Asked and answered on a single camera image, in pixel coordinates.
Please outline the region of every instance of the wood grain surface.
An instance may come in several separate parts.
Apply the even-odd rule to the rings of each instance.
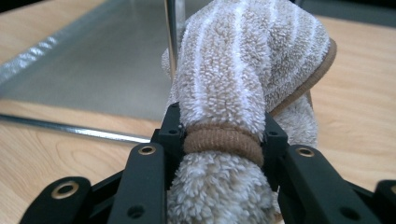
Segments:
[[[102,3],[54,0],[0,15],[0,63]],[[338,44],[333,67],[312,90],[318,149],[345,179],[373,190],[396,179],[396,30],[320,18]],[[14,102],[0,113],[150,136],[159,121]],[[123,169],[132,145],[0,123],[0,223],[17,223],[52,181],[97,183]]]

